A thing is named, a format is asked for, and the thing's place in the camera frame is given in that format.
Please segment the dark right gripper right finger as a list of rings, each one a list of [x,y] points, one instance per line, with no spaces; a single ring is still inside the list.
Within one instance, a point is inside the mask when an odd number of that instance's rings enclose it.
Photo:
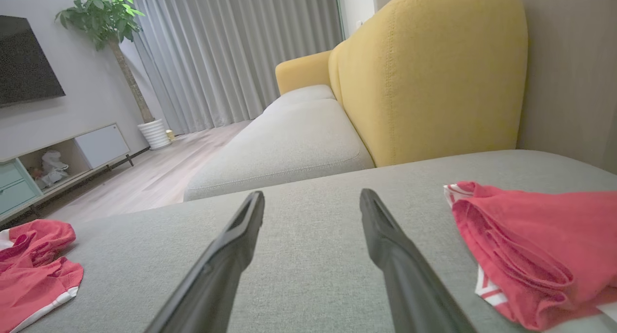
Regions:
[[[397,333],[473,333],[475,328],[378,194],[361,191],[369,257],[381,269]]]

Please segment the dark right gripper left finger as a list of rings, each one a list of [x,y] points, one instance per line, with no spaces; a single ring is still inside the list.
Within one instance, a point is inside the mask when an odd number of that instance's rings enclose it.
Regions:
[[[148,325],[148,333],[225,333],[242,272],[253,260],[264,193],[249,193]]]

